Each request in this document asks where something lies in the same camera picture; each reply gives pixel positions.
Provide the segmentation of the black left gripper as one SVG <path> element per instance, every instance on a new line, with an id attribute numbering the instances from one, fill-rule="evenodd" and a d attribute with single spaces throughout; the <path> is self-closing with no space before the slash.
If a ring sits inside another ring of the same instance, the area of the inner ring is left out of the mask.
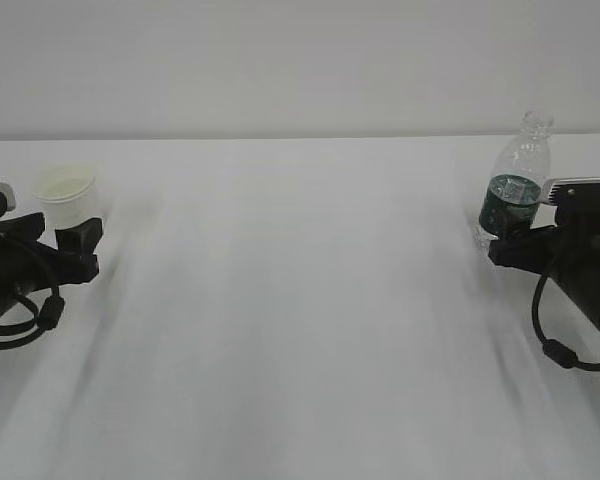
<path id="1" fill-rule="evenodd" d="M 92 217 L 55 231 L 57 249 L 38 242 L 46 228 L 42 212 L 0 220 L 0 274 L 7 282 L 31 292 L 91 282 L 99 274 L 95 249 L 103 237 L 103 222 Z"/>

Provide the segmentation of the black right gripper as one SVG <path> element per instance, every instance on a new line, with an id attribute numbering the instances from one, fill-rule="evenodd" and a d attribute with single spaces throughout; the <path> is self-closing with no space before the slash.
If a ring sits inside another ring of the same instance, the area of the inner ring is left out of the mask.
<path id="1" fill-rule="evenodd" d="M 600 280 L 600 224 L 532 229 L 516 238 L 491 243 L 489 259 L 497 266 L 560 280 Z"/>

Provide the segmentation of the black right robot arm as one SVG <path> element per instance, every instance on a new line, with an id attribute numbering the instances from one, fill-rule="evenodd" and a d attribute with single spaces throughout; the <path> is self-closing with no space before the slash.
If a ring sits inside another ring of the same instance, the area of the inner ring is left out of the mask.
<path id="1" fill-rule="evenodd" d="M 539 315 L 544 288 L 553 281 L 600 333 L 600 236 L 580 237 L 566 228 L 541 227 L 518 238 L 493 241 L 488 258 L 496 266 L 539 276 L 530 310 L 544 355 L 564 369 L 600 372 L 600 362 L 583 361 L 574 350 L 546 336 Z"/>

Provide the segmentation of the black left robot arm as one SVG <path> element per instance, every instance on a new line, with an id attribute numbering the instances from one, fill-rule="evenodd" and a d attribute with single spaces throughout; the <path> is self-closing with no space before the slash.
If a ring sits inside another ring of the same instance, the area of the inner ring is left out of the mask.
<path id="1" fill-rule="evenodd" d="M 55 232 L 57 246 L 39 241 L 41 212 L 0 220 L 0 336 L 42 334 L 57 327 L 65 308 L 60 288 L 91 282 L 103 222 L 92 217 Z"/>

